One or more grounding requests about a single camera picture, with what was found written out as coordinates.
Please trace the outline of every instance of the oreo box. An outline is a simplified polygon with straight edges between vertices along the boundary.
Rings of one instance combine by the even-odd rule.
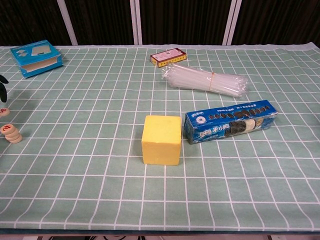
[[[14,47],[10,50],[24,78],[63,65],[61,54],[47,40]]]
[[[187,112],[184,134],[190,144],[196,144],[264,130],[277,114],[268,100]]]

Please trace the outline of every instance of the plastic straw bundle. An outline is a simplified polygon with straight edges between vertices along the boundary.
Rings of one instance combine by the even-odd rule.
[[[240,97],[247,92],[247,78],[241,75],[203,71],[170,63],[162,77],[175,88],[204,90],[219,94]]]

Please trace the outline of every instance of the blue cookie box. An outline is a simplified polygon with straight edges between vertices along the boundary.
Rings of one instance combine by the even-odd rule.
[[[267,129],[271,126],[277,114],[277,110],[268,100],[192,111],[185,114],[183,130],[189,143],[196,144]],[[245,121],[249,119],[255,121],[254,129],[245,131],[243,130],[246,126]],[[241,123],[243,123],[242,131],[232,134],[231,128],[235,125],[241,125]]]
[[[43,46],[49,47],[49,51],[45,53],[38,53],[38,55],[32,55],[33,48]],[[14,47],[10,50],[24,78],[29,78],[64,65],[61,54],[47,40]],[[45,64],[45,66],[35,67],[36,69],[28,71],[27,68],[34,64]]]

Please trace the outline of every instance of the sponge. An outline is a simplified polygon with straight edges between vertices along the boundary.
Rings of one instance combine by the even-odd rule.
[[[178,165],[181,149],[181,117],[146,116],[141,144],[144,164]]]

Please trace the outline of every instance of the open cardboard box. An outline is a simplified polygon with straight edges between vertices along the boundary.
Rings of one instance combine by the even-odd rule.
[[[63,65],[62,56],[47,40],[10,49],[24,78]]]

